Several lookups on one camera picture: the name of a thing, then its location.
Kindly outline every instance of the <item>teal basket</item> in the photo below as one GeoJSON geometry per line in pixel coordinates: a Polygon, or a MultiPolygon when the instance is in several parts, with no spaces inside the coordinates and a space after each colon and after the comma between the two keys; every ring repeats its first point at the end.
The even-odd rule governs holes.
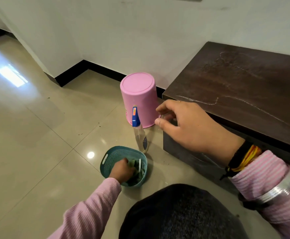
{"type": "Polygon", "coordinates": [[[102,162],[100,164],[100,171],[103,177],[108,178],[110,176],[111,170],[114,166],[114,164],[123,158],[127,158],[128,161],[131,161],[133,159],[135,160],[142,160],[142,169],[144,170],[144,176],[142,180],[133,186],[128,185],[127,183],[122,183],[123,186],[126,187],[141,187],[142,184],[145,182],[146,174],[147,174],[147,158],[145,154],[142,152],[127,148],[124,146],[115,146],[110,148],[104,155],[102,162]]]}

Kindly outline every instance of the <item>pink striped sleeve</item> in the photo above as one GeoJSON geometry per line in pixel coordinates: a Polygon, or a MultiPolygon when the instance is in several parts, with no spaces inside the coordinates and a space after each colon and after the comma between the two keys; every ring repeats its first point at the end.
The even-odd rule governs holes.
{"type": "MultiPolygon", "coordinates": [[[[283,160],[265,151],[231,181],[247,200],[253,200],[278,185],[289,169],[283,160]]],[[[283,238],[290,238],[290,195],[282,204],[265,208],[261,215],[283,238]]]]}
{"type": "Polygon", "coordinates": [[[49,239],[101,238],[120,192],[121,185],[116,179],[105,179],[86,201],[76,204],[64,213],[62,226],[49,239]]]}

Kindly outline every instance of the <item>glossy floor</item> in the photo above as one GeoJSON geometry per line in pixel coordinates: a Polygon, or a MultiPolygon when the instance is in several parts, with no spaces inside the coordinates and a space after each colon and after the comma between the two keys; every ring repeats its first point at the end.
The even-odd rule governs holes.
{"type": "MultiPolygon", "coordinates": [[[[174,183],[208,190],[240,216],[250,238],[279,238],[257,213],[166,153],[158,127],[146,132],[148,180],[123,188],[102,238],[118,238],[136,201],[174,183]]],[[[0,37],[0,238],[49,236],[64,211],[103,181],[100,161],[115,145],[136,148],[119,82],[86,71],[60,88],[17,40],[0,37]]]]}

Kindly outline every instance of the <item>pink bucket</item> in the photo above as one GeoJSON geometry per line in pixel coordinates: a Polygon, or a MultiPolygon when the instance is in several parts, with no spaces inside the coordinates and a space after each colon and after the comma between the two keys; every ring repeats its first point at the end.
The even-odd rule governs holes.
{"type": "Polygon", "coordinates": [[[121,81],[120,88],[127,121],[132,124],[133,106],[137,105],[142,126],[154,125],[155,119],[160,117],[156,112],[158,101],[154,77],[148,73],[133,73],[121,81]]]}

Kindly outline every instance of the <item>clear plastic bottle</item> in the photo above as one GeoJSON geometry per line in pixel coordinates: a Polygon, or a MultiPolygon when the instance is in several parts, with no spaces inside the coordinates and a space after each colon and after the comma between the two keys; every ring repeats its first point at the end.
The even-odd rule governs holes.
{"type": "Polygon", "coordinates": [[[141,124],[141,121],[138,117],[136,105],[133,106],[132,125],[134,129],[136,143],[138,145],[138,150],[143,153],[146,153],[148,150],[147,137],[141,124]]]}

